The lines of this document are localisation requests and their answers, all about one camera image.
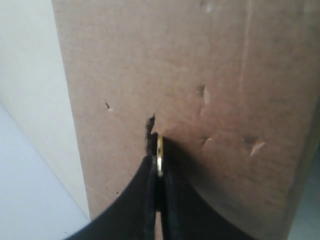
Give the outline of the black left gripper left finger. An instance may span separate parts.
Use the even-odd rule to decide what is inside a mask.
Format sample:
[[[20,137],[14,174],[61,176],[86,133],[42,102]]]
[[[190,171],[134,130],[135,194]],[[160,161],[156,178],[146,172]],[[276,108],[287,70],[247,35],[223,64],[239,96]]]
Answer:
[[[136,174],[118,198],[69,240],[154,240],[154,198],[148,184],[154,183],[157,170],[153,158],[145,156]]]

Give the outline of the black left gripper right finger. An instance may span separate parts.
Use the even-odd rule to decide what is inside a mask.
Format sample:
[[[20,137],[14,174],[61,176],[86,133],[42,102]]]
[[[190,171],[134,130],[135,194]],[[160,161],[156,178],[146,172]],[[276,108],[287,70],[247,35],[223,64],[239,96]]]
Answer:
[[[255,239],[209,206],[193,188],[173,153],[163,154],[162,167],[159,181],[164,240]]]

